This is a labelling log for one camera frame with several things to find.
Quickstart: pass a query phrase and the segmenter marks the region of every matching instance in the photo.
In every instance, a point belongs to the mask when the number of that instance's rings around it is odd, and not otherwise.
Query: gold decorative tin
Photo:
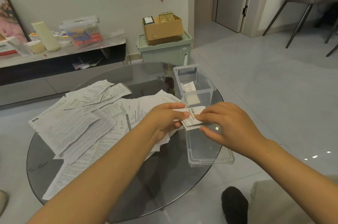
[[[175,20],[173,12],[165,12],[158,14],[158,18],[161,23]]]

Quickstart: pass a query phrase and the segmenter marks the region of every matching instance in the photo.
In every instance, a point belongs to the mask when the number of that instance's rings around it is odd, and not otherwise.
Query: floor
[[[224,101],[247,111],[264,136],[321,173],[338,174],[338,52],[325,57],[338,38],[335,35],[325,45],[326,34],[306,28],[285,49],[290,32],[248,38],[211,23],[196,29],[191,56]],[[26,177],[33,135],[27,121],[55,101],[0,111],[0,189],[11,195],[0,224],[23,224],[41,207]],[[226,223],[222,191],[236,186],[249,199],[253,183],[269,179],[249,159],[238,154],[235,159],[233,165],[212,166],[194,188],[165,209],[124,223]]]

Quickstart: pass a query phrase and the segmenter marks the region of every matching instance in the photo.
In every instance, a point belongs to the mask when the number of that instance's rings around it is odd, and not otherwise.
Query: plastic box
[[[205,106],[212,104],[213,92],[216,90],[211,81],[206,77],[199,65],[174,67],[175,96],[182,99],[187,107]],[[185,92],[180,84],[194,82],[196,91]],[[219,133],[220,127],[208,124],[208,128]],[[234,155],[231,150],[220,146],[207,138],[199,129],[186,131],[188,162],[191,166],[203,166],[215,163],[234,163]]]
[[[102,41],[98,22],[97,16],[80,17],[63,21],[59,27],[66,32],[74,46],[81,46]]]
[[[182,40],[149,46],[145,35],[140,35],[136,46],[144,62],[166,62],[179,65],[190,63],[192,37],[184,32]]]

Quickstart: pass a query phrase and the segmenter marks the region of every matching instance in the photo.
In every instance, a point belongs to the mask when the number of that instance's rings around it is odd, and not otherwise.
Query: brown cardboard box
[[[174,15],[175,20],[169,22],[160,22],[158,17],[154,17],[154,24],[144,25],[143,31],[147,38],[148,45],[180,41],[184,34],[182,19]]]

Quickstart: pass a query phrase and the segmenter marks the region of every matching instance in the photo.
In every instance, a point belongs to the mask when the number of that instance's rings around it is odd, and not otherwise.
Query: forearm
[[[154,146],[153,133],[150,125],[136,126],[28,223],[104,223]]]
[[[252,157],[317,224],[338,220],[338,186],[267,140]]]

